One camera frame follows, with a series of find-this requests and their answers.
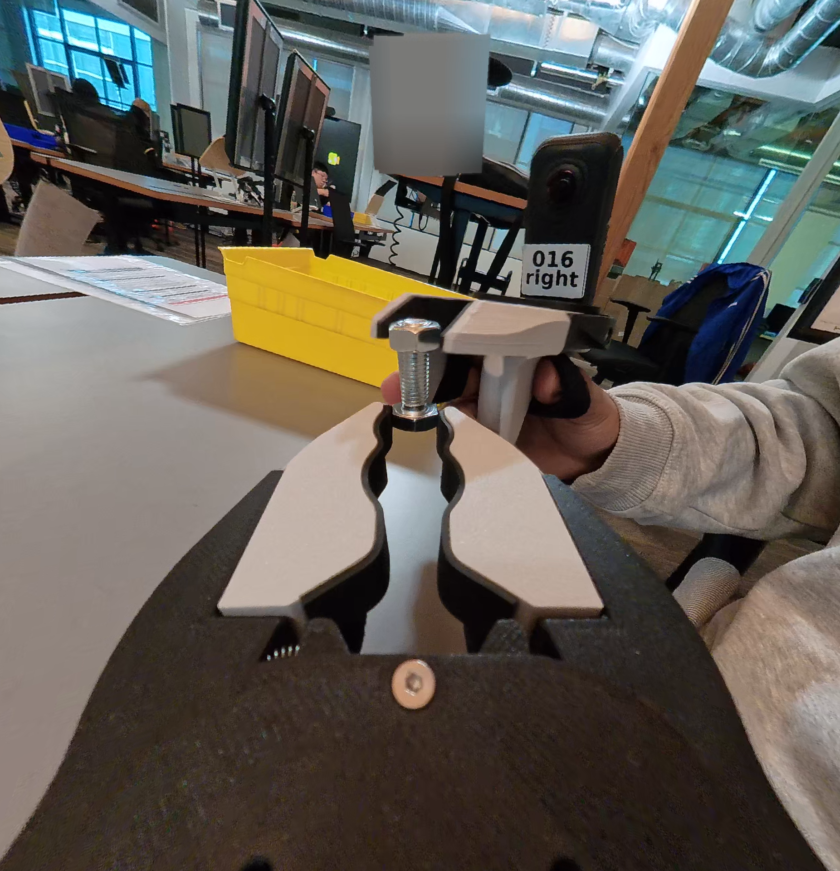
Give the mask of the silver ventilation ducts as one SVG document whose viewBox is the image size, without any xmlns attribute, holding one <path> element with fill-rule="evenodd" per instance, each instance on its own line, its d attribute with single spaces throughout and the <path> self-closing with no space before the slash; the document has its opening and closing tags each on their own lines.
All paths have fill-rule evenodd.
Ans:
<svg viewBox="0 0 840 871">
<path fill-rule="evenodd" d="M 803 2 L 754 2 L 746 22 L 728 16 L 708 58 L 751 78 L 771 78 L 796 67 L 839 25 L 840 2 L 813 2 L 781 35 L 773 30 L 796 14 Z M 541 17 L 574 13 L 608 36 L 637 44 L 659 27 L 678 31 L 690 2 L 357 2 L 361 13 L 421 29 L 480 32 L 493 10 Z"/>
</svg>

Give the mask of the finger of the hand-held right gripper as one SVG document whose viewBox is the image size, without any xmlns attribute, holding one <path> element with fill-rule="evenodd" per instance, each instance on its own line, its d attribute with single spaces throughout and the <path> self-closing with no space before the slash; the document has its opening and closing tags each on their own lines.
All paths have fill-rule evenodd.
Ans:
<svg viewBox="0 0 840 871">
<path fill-rule="evenodd" d="M 432 321 L 438 326 L 439 340 L 444 339 L 444 333 L 458 319 L 460 313 L 475 299 L 461 294 L 436 296 L 429 294 L 402 294 L 388 302 L 371 318 L 371 337 L 378 340 L 388 340 L 390 327 L 397 321 L 405 319 Z"/>
<path fill-rule="evenodd" d="M 443 332 L 443 351 L 462 355 L 556 355 L 567 343 L 571 314 L 547 308 L 473 301 Z"/>
</svg>

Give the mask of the laminated paper sheet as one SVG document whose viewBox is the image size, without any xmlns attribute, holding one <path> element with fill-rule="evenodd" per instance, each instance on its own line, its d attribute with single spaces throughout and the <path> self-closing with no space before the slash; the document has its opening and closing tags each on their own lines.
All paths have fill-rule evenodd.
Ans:
<svg viewBox="0 0 840 871">
<path fill-rule="evenodd" d="M 182 325 L 231 314 L 223 276 L 169 258 L 12 256 L 0 267 Z"/>
</svg>

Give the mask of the silver hex bolt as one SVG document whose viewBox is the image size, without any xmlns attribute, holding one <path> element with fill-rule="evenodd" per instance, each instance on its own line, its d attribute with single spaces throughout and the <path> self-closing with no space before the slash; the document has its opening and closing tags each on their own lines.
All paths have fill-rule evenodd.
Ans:
<svg viewBox="0 0 840 871">
<path fill-rule="evenodd" d="M 431 355 L 440 348 L 438 326 L 432 321 L 405 319 L 390 327 L 391 349 L 396 352 L 401 403 L 406 411 L 420 410 L 430 401 Z"/>
</svg>

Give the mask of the folded cardboard sheet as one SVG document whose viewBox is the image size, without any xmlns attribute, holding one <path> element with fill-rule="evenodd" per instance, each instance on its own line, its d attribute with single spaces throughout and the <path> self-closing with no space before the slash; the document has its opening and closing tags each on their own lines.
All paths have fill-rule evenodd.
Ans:
<svg viewBox="0 0 840 871">
<path fill-rule="evenodd" d="M 26 208 L 14 255 L 81 256 L 100 220 L 99 212 L 65 190 L 40 180 Z"/>
</svg>

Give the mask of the small black monitor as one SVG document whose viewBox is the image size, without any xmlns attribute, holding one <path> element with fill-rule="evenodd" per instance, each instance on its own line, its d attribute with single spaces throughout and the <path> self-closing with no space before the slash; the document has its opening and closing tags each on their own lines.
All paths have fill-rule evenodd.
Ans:
<svg viewBox="0 0 840 871">
<path fill-rule="evenodd" d="M 171 103 L 169 108 L 174 152 L 199 159 L 212 142 L 210 112 L 185 103 Z"/>
</svg>

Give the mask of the blue jacket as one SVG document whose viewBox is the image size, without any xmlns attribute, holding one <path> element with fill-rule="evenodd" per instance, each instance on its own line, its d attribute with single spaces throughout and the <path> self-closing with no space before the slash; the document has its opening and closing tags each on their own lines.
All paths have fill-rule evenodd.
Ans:
<svg viewBox="0 0 840 871">
<path fill-rule="evenodd" d="M 713 265 L 669 293 L 651 317 L 639 352 L 658 371 L 651 382 L 732 382 L 759 332 L 771 271 Z"/>
</svg>

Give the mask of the person's right hand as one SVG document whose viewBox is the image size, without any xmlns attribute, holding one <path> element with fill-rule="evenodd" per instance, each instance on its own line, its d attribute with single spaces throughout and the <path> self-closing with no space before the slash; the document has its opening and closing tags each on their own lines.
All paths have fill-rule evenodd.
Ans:
<svg viewBox="0 0 840 871">
<path fill-rule="evenodd" d="M 581 416 L 557 419 L 527 415 L 516 441 L 543 473 L 572 483 L 599 469 L 620 435 L 620 410 L 587 372 L 565 358 L 562 379 L 553 358 L 542 359 L 535 369 L 532 396 L 544 406 L 564 402 L 570 409 L 584 409 Z"/>
</svg>

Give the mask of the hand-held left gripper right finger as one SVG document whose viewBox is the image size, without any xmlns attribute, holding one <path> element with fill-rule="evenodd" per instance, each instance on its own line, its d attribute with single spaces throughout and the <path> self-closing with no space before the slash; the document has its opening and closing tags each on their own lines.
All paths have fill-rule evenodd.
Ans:
<svg viewBox="0 0 840 871">
<path fill-rule="evenodd" d="M 457 408 L 441 422 L 458 474 L 444 523 L 456 568 L 517 621 L 599 617 L 602 598 L 539 469 Z"/>
</svg>

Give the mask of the standing desk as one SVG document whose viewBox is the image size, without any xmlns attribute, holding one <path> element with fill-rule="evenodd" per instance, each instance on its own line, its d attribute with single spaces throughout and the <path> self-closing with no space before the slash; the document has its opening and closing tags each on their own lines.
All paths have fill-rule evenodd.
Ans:
<svg viewBox="0 0 840 871">
<path fill-rule="evenodd" d="M 493 290 L 505 296 L 512 276 L 503 269 L 523 229 L 526 200 L 456 177 L 395 176 L 395 181 L 398 214 L 421 214 L 425 206 L 438 206 L 430 283 L 463 294 L 471 294 L 477 286 L 480 294 Z M 490 230 L 504 230 L 505 236 L 491 266 L 481 271 L 479 256 Z"/>
</svg>

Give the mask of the medium black monitor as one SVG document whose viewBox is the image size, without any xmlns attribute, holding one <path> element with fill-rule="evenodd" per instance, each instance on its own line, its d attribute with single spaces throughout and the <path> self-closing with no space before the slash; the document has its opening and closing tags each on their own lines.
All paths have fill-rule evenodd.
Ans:
<svg viewBox="0 0 840 871">
<path fill-rule="evenodd" d="M 323 121 L 317 159 L 327 167 L 330 184 L 352 186 L 356 175 L 361 125 L 338 117 Z"/>
</svg>

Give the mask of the grey desk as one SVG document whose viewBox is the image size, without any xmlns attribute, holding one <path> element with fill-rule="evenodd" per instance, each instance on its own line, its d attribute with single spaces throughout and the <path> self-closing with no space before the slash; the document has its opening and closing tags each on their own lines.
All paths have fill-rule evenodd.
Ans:
<svg viewBox="0 0 840 871">
<path fill-rule="evenodd" d="M 378 387 L 0 265 L 0 859 L 188 550 Z"/>
</svg>

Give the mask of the wooden post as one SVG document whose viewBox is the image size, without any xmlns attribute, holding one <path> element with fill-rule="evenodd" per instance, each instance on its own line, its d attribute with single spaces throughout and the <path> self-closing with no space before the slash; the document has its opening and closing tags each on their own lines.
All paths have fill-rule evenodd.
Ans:
<svg viewBox="0 0 840 871">
<path fill-rule="evenodd" d="M 688 8 L 625 155 L 612 204 L 600 280 L 609 275 L 732 5 L 732 1 L 693 1 Z"/>
</svg>

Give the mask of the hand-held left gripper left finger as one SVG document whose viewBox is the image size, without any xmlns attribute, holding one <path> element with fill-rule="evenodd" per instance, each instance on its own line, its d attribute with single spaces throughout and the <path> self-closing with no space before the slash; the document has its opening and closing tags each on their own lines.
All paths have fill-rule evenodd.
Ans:
<svg viewBox="0 0 840 871">
<path fill-rule="evenodd" d="M 220 615 L 307 617 L 313 601 L 382 553 L 371 470 L 389 451 L 388 413 L 374 401 L 292 458 L 220 597 Z"/>
</svg>

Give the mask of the long wooden desk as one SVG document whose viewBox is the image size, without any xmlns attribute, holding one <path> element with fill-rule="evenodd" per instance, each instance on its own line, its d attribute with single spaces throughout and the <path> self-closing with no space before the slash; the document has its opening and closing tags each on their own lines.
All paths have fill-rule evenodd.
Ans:
<svg viewBox="0 0 840 871">
<path fill-rule="evenodd" d="M 48 170 L 92 181 L 113 191 L 167 204 L 173 218 L 189 225 L 261 229 L 262 207 L 220 197 L 211 191 L 115 169 L 93 166 L 33 151 L 33 161 Z"/>
</svg>

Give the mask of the large black monitor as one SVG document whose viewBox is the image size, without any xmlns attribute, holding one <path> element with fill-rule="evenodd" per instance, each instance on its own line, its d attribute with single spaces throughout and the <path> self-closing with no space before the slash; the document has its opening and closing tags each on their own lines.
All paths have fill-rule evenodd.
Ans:
<svg viewBox="0 0 840 871">
<path fill-rule="evenodd" d="M 310 178 L 330 91 L 299 52 L 289 53 L 275 124 L 277 179 L 302 186 Z"/>
<path fill-rule="evenodd" d="M 234 20 L 225 150 L 234 168 L 262 175 L 264 109 L 261 97 L 280 94 L 279 69 L 285 44 L 263 5 L 238 1 Z"/>
</svg>

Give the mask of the black office chair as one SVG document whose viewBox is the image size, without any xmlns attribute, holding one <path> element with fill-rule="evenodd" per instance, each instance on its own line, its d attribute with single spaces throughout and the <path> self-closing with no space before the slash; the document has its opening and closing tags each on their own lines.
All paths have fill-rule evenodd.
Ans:
<svg viewBox="0 0 840 871">
<path fill-rule="evenodd" d="M 623 341 L 612 339 L 606 347 L 584 354 L 597 371 L 593 380 L 597 384 L 608 380 L 614 386 L 629 382 L 683 384 L 688 351 L 709 307 L 719 297 L 720 292 L 704 290 L 672 314 L 650 316 L 648 321 L 655 331 L 646 329 L 638 347 L 631 346 L 628 338 L 638 315 L 649 313 L 649 308 L 630 300 L 614 299 L 613 303 L 628 311 Z"/>
</svg>

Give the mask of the yellow plastic bin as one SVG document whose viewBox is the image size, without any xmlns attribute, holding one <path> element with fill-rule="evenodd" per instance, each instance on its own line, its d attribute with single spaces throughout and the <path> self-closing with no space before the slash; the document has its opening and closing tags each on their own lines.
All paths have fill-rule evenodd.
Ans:
<svg viewBox="0 0 840 871">
<path fill-rule="evenodd" d="M 310 248 L 223 246 L 234 338 L 378 387 L 396 354 L 371 333 L 371 319 L 405 293 L 465 300 L 354 259 Z"/>
</svg>

